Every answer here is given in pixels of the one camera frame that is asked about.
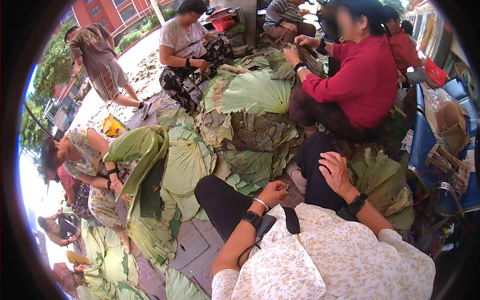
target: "yellow bag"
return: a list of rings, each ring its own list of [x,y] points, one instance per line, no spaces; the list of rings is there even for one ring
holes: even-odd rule
[[[128,128],[125,124],[120,122],[111,114],[108,115],[108,117],[105,119],[105,122],[103,122],[102,132],[108,137],[119,137],[127,131],[130,131],[130,128]]]

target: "brown t-shirt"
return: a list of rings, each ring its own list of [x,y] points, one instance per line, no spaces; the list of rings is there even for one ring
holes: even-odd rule
[[[117,55],[108,45],[109,36],[110,32],[102,24],[96,23],[80,28],[70,42],[72,61],[82,55],[91,80],[96,79]]]

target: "crowd of people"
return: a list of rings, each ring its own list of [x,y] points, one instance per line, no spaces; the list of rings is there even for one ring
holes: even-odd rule
[[[331,134],[355,143],[377,138],[399,88],[425,80],[412,26],[378,0],[338,0],[341,43],[328,43],[314,38],[314,26],[302,21],[298,8],[302,3],[273,0],[264,30],[284,43],[312,47],[340,64],[337,72],[322,79],[312,74],[295,49],[284,50],[300,79],[292,89],[290,117],[307,137],[288,173],[305,194],[305,203],[291,211],[282,209],[278,203],[286,197],[286,186],[281,181],[269,183],[252,199],[214,175],[200,180],[196,199],[226,243],[213,265],[213,299],[428,299],[435,276],[433,260],[404,242],[352,186],[346,159],[315,126],[319,122]],[[208,33],[198,21],[207,8],[202,0],[184,1],[159,38],[164,65],[160,84],[187,112],[197,109],[197,101],[183,86],[186,76],[197,68],[214,76],[233,58],[229,40]],[[99,24],[74,27],[65,41],[74,72],[84,65],[104,101],[136,107],[146,117],[150,104],[138,101],[107,30]],[[130,97],[121,95],[119,87]],[[42,163],[49,179],[59,178],[73,211],[117,232],[129,253],[114,193],[122,190],[120,170],[130,171],[136,162],[104,163],[110,142],[93,128],[72,126],[61,140],[45,141]],[[276,221],[257,241],[266,215]],[[55,223],[59,216],[61,212],[39,218],[39,223],[52,241],[64,246],[75,241],[76,233],[70,229],[70,238],[65,239]]]

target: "tree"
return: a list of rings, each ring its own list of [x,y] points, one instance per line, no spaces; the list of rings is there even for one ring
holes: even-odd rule
[[[382,5],[388,5],[396,9],[400,14],[400,17],[405,13],[405,7],[403,7],[400,0],[379,0]]]
[[[41,96],[29,93],[25,99],[25,105],[35,115],[37,120],[50,132],[53,125],[46,119],[42,119],[43,110],[46,101],[41,103]],[[20,124],[20,146],[39,153],[44,137],[46,137],[42,128],[35,122],[34,118],[23,109],[22,123]]]
[[[38,65],[33,86],[39,95],[44,95],[47,99],[55,97],[56,85],[70,81],[72,60],[63,38],[73,25],[71,20],[63,24],[59,33],[45,46],[43,60]]]

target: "wristwatch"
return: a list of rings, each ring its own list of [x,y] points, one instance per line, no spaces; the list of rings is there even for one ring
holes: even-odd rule
[[[358,195],[350,205],[347,206],[348,211],[350,211],[354,216],[357,215],[357,213],[362,209],[362,207],[365,205],[365,200],[367,200],[367,195],[365,194],[360,194]]]
[[[262,217],[253,211],[244,212],[243,215],[241,216],[241,219],[243,221],[247,221],[250,224],[252,224],[253,227],[255,227],[255,229],[258,229],[258,226],[262,222]]]
[[[295,66],[295,68],[293,68],[293,70],[295,70],[295,73],[298,71],[299,67],[308,68],[308,65],[307,65],[305,62],[303,62],[303,61],[297,63],[297,65]]]
[[[316,49],[316,51],[322,55],[327,55],[327,51],[325,50],[325,46],[327,44],[325,43],[324,39],[320,39],[320,46]]]

